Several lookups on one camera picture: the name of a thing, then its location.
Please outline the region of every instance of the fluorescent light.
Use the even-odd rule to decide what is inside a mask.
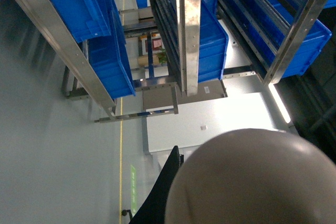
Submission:
[[[277,106],[282,114],[282,117],[283,119],[285,119],[286,123],[290,123],[291,119],[290,119],[290,116],[288,114],[288,111],[284,105],[284,103],[282,102],[280,96],[279,96],[279,93],[278,91],[276,90],[276,88],[274,87],[274,85],[272,83],[270,83],[268,85],[269,87],[269,90],[271,91],[272,95],[273,95],[273,98],[275,100],[275,102],[277,103]]]

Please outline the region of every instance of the gray floor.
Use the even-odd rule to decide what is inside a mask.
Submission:
[[[0,17],[0,223],[119,223],[120,123],[94,123],[105,114],[92,100],[63,97],[64,63],[13,0]],[[123,104],[140,109],[141,95]],[[123,124],[127,209],[131,165],[140,206],[158,175],[141,120]]]

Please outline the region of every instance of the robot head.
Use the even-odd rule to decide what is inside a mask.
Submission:
[[[299,136],[228,132],[182,165],[165,223],[336,223],[336,166]]]

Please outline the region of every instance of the stainless steel frame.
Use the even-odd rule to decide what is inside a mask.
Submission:
[[[305,0],[294,17],[264,83],[278,83],[328,0]]]
[[[201,0],[150,1],[178,86],[188,96],[197,94]]]
[[[115,102],[49,0],[15,0],[53,47],[85,90],[113,118]]]
[[[197,94],[201,0],[176,0],[181,88]]]
[[[245,42],[241,42],[241,45],[248,43],[251,50],[244,49],[246,52],[252,51],[253,54],[247,53],[250,61],[253,63],[254,68],[257,71],[258,76],[261,78],[264,84],[269,83],[278,83],[288,68],[290,62],[292,61],[297,50],[301,46],[303,40],[305,39],[307,33],[311,29],[312,25],[316,21],[318,15],[322,11],[324,5],[328,0],[300,0],[297,3],[301,3],[298,11],[295,12],[293,6],[288,6],[289,4],[286,0],[281,0],[280,2],[294,15],[293,23],[290,25],[288,32],[284,33],[285,38],[280,45],[279,49],[276,51],[275,59],[272,64],[269,66],[264,61],[263,57],[259,53],[258,49],[250,41],[247,34],[244,32],[244,28],[237,21],[234,13],[225,3],[225,0],[218,0],[219,2],[219,15],[221,18],[227,21],[228,26],[234,30],[234,34],[241,38],[245,39]],[[262,30],[258,30],[262,38],[265,37],[265,34],[262,33]]]

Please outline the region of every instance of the yellow line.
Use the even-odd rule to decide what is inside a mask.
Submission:
[[[120,114],[122,115],[123,101],[120,99]],[[120,121],[120,169],[119,169],[119,224],[121,224],[121,211],[122,211],[122,126],[123,121]]]
[[[125,9],[125,0],[122,0],[122,9]],[[124,25],[124,14],[122,14],[121,24]],[[120,115],[123,112],[123,99],[120,98]],[[123,121],[120,121],[120,155],[119,155],[119,224],[121,224],[121,211],[122,211],[122,126]]]

